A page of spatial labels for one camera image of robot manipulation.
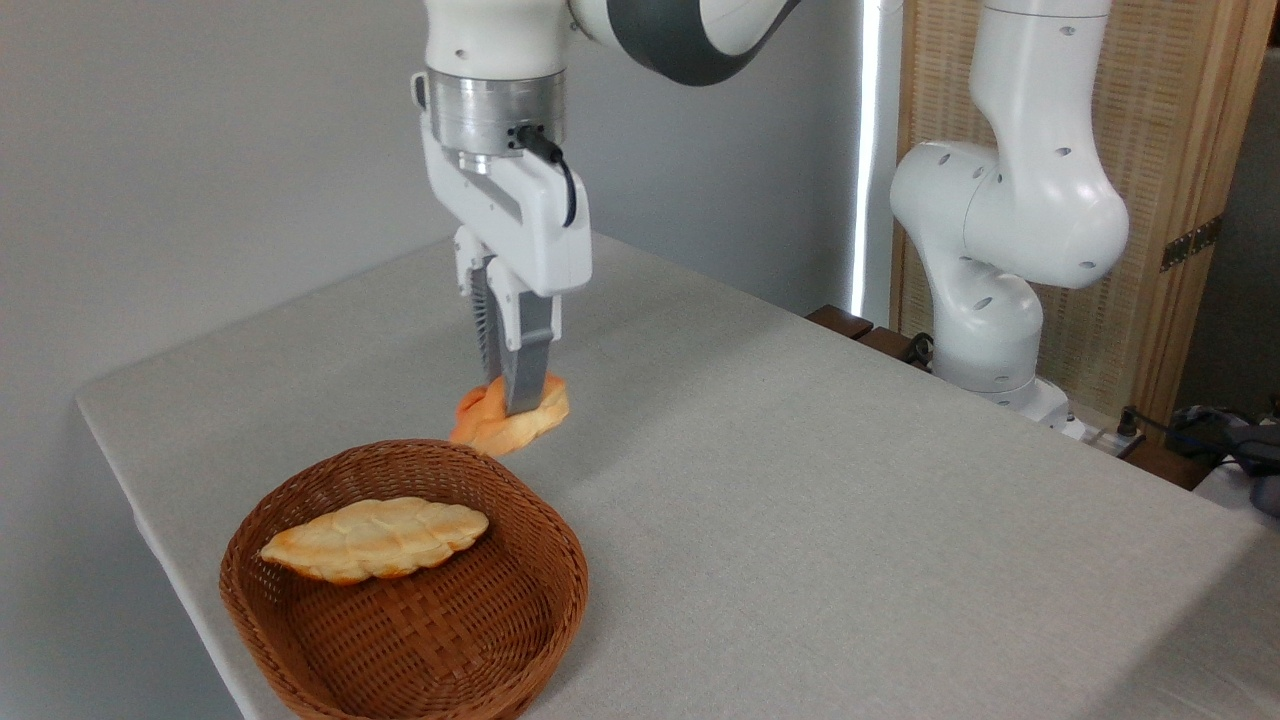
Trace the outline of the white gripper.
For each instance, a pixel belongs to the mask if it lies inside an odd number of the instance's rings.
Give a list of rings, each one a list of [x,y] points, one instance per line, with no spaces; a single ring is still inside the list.
[[[421,72],[431,191],[463,225],[454,233],[485,384],[500,378],[506,414],[541,402],[561,300],[593,273],[584,182],[567,168],[564,74],[472,79]]]

